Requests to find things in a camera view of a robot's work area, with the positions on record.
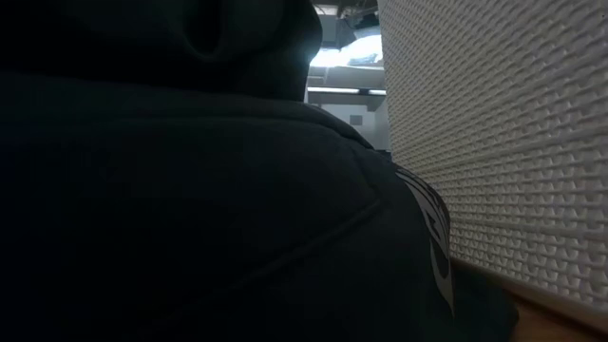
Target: wooden floor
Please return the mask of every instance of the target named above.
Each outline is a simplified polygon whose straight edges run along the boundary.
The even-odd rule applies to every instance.
[[[608,341],[608,336],[602,336],[522,299],[516,298],[516,303],[520,312],[520,322],[515,329],[513,342]]]

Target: white wall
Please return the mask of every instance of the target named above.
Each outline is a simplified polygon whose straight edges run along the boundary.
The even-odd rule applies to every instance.
[[[361,115],[363,124],[354,125],[353,128],[371,143],[373,148],[390,150],[389,113],[386,101],[375,112],[369,112],[366,105],[360,104],[323,104],[321,107],[347,124],[351,115]]]

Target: hood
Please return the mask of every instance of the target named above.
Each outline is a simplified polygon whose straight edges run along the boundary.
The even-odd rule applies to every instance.
[[[0,67],[301,101],[321,27],[308,0],[9,0]]]

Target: dark hoodie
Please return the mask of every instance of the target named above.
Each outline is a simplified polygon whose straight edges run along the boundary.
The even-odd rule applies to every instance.
[[[2,340],[508,340],[437,193],[300,102],[307,1],[0,7]]]

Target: white panel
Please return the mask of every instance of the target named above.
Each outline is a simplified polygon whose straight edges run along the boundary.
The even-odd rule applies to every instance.
[[[608,312],[607,6],[380,2],[393,157],[443,195],[452,255],[596,313]]]

